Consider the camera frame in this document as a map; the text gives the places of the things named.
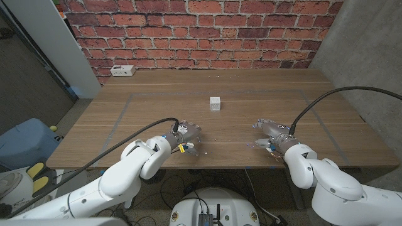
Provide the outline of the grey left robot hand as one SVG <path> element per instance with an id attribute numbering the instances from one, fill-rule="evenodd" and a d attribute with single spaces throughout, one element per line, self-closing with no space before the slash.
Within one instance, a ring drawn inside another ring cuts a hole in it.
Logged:
<path id="1" fill-rule="evenodd" d="M 199 134 L 201 127 L 186 120 L 181 121 L 178 125 L 178 130 L 175 133 L 176 144 L 171 153 L 179 152 L 197 156 L 198 152 L 195 148 L 195 143 L 199 142 Z"/>

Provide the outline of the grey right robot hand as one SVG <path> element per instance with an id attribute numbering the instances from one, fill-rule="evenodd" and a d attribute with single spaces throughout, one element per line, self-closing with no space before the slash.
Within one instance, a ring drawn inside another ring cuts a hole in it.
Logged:
<path id="1" fill-rule="evenodd" d="M 253 128 L 262 129 L 267 138 L 258 139 L 255 143 L 261 148 L 273 148 L 280 154 L 285 154 L 292 146 L 299 144 L 299 141 L 290 135 L 290 128 L 283 124 L 268 119 L 259 119 L 253 124 Z"/>

